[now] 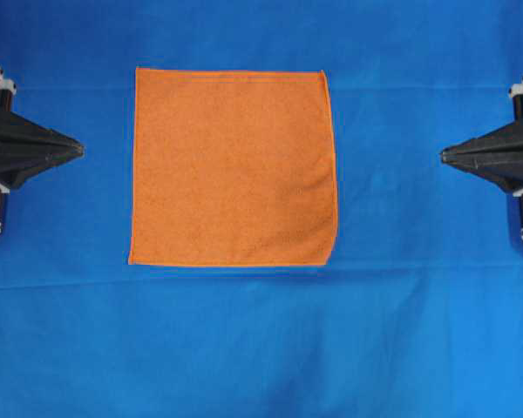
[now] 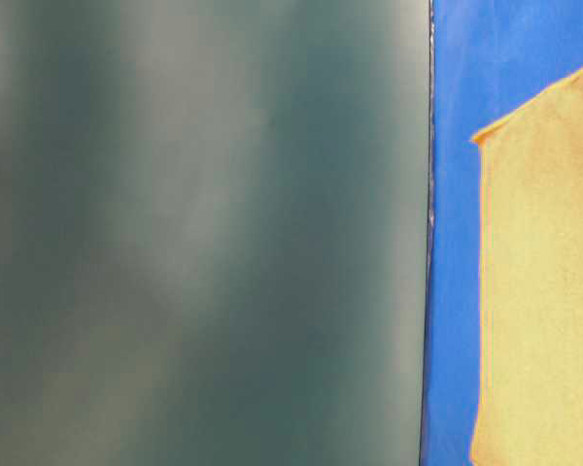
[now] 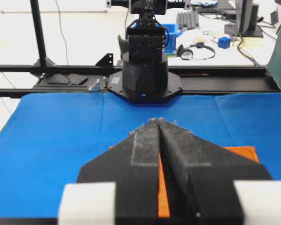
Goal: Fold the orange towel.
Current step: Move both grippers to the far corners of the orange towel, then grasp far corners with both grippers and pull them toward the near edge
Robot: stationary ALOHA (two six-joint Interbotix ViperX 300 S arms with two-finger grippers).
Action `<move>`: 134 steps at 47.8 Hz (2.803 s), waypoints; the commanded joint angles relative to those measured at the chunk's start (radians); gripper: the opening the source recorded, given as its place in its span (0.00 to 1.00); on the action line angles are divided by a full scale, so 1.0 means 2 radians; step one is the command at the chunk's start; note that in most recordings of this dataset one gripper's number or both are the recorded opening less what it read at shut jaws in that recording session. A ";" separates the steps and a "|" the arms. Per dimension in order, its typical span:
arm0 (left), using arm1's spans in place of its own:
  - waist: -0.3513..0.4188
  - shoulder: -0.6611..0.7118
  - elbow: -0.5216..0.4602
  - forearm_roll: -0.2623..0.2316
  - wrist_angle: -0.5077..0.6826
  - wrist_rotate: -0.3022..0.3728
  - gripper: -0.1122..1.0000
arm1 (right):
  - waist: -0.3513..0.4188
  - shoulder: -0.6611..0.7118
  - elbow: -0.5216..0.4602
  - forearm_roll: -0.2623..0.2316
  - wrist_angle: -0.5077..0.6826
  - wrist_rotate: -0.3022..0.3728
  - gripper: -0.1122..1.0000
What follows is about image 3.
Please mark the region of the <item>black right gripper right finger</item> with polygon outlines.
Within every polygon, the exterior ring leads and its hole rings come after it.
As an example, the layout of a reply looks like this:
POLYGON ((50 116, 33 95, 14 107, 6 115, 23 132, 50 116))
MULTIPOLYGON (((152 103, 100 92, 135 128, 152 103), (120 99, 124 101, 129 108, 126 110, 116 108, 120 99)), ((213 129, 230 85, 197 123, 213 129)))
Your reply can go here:
POLYGON ((261 163, 159 120, 179 225, 281 225, 281 180, 261 163))

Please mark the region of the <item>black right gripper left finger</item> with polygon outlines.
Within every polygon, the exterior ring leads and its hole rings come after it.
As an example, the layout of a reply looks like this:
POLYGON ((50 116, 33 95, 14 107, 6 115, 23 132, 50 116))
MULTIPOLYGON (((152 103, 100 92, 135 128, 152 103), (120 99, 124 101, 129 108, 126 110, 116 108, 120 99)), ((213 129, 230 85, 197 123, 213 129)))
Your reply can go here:
POLYGON ((64 187, 60 225, 155 225, 158 217, 159 122, 149 120, 85 164, 64 187))

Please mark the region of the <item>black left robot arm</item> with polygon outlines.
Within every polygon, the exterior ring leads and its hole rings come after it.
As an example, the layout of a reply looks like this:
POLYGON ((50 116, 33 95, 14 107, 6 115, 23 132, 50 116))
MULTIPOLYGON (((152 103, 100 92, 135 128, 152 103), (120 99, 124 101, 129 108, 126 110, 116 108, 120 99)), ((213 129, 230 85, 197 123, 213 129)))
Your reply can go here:
POLYGON ((138 15, 126 29, 128 48, 122 56, 122 70, 111 74, 108 90, 131 102, 158 103, 182 92, 180 76, 168 69, 164 48, 170 34, 156 19, 170 8, 189 9, 189 2, 167 0, 109 0, 109 7, 121 6, 138 15))

